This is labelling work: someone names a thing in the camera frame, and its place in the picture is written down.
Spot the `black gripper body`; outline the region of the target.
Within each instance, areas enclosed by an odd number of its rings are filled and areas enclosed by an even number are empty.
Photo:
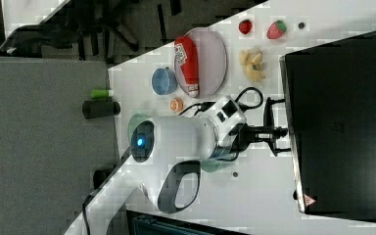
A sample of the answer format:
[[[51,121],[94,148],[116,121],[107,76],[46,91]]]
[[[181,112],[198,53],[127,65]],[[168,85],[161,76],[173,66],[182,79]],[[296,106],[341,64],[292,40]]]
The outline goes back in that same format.
[[[223,154],[241,153],[245,151],[250,144],[254,143],[256,136],[253,129],[245,124],[236,124],[228,134],[223,138],[219,149]]]

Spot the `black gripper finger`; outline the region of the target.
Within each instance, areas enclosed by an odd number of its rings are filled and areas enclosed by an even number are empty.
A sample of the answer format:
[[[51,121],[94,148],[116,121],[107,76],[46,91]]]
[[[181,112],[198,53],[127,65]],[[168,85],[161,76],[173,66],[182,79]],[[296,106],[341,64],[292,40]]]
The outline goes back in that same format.
[[[274,126],[258,126],[257,132],[264,133],[264,134],[281,134],[282,127],[274,127]]]
[[[284,138],[284,135],[260,133],[257,135],[258,142],[276,142],[278,139]]]

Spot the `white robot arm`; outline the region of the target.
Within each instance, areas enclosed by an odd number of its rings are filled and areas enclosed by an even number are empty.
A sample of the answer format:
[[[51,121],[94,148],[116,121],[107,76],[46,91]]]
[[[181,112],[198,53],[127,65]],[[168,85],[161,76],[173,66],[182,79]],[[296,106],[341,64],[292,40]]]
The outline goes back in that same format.
[[[276,141],[288,134],[274,125],[272,99],[262,100],[263,125],[247,124],[249,108],[229,96],[202,114],[149,117],[132,132],[129,157],[108,176],[65,235],[106,235],[111,220],[137,189],[161,212],[176,213],[180,184],[187,174],[201,178],[201,163],[230,163],[252,143],[265,142],[275,155],[284,150]]]

